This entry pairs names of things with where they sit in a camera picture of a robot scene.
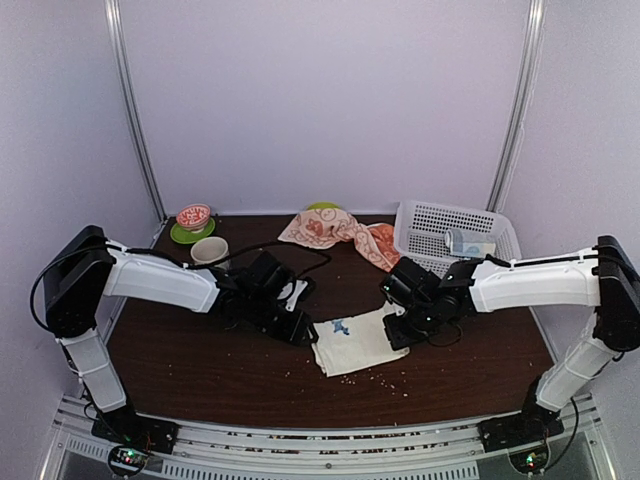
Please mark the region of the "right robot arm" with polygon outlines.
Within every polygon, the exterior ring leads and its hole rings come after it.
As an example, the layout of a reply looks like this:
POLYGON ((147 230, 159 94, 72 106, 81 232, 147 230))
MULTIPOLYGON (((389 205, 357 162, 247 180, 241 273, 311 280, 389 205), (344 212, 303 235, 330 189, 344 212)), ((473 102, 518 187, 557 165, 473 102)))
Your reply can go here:
POLYGON ((592 248, 555 257, 457 261, 442 277, 403 257, 380 290, 402 309, 383 319, 395 350, 429 340, 446 323, 479 314, 550 305, 592 308, 564 359, 530 384, 521 411, 479 423, 487 452, 561 434, 559 414, 572 397, 610 362, 639 347, 639 275, 610 235, 599 237, 592 248))

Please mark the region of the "white towel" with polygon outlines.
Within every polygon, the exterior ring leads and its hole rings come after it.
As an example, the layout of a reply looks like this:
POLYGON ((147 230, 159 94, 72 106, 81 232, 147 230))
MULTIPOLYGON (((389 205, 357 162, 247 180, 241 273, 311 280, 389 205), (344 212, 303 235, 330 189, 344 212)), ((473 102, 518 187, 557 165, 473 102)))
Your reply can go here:
POLYGON ((385 333, 384 317, 396 313, 396 307, 385 303, 367 313, 315 323, 317 339, 311 348, 322 373, 334 377, 406 357, 410 349, 393 350, 385 333))

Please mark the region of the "orange patterned towel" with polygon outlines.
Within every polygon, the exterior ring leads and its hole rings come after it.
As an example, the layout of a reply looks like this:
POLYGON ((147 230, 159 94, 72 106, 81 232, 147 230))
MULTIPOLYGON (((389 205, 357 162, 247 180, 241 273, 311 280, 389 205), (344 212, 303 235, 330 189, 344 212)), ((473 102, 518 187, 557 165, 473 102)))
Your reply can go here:
POLYGON ((339 243, 352 243, 366 261, 385 272, 389 272, 401 258, 394 246, 392 225, 367 225, 339 208, 298 213, 280 233, 278 240, 315 250, 327 250, 339 243))

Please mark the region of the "white plastic basket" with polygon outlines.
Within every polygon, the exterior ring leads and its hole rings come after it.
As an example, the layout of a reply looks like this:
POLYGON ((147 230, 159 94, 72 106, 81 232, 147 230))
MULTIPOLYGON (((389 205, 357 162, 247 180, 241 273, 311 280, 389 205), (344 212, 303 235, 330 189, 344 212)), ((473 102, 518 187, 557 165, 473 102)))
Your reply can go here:
POLYGON ((438 276, 458 260, 487 254, 502 260, 521 257, 515 230, 505 216, 420 201, 399 203, 394 247, 438 276))

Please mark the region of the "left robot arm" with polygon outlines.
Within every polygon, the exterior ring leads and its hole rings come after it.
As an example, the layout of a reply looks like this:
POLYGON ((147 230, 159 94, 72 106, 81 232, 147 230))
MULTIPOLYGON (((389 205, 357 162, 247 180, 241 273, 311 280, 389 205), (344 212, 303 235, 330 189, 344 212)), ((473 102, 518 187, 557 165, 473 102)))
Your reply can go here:
POLYGON ((130 248, 108 239, 102 228, 82 229, 36 277, 30 298, 35 323, 61 345, 96 411, 94 435, 137 449, 172 450, 177 426, 136 412, 98 332, 95 313, 105 297, 172 305, 226 321, 246 322, 293 346, 316 341, 310 316, 300 309, 314 281, 276 259, 267 244, 246 267, 224 270, 180 262, 163 252, 130 248))

